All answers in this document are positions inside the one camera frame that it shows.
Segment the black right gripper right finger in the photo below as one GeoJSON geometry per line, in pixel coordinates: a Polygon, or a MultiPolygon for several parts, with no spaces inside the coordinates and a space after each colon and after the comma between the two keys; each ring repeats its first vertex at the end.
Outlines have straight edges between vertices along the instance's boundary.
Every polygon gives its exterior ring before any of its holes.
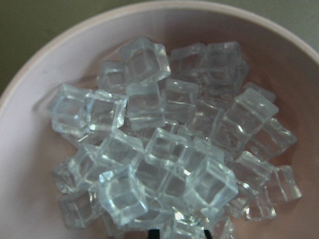
{"type": "Polygon", "coordinates": [[[206,237],[207,239],[213,239],[213,237],[212,237],[212,235],[211,235],[211,233],[210,233],[209,230],[204,230],[204,234],[205,234],[205,237],[206,237]]]}

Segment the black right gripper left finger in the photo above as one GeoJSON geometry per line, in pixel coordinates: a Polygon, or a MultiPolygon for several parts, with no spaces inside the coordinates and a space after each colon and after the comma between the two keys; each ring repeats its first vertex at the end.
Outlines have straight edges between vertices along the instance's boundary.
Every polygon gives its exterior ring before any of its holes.
{"type": "Polygon", "coordinates": [[[148,239],[160,239],[160,229],[148,230],[148,239]]]}

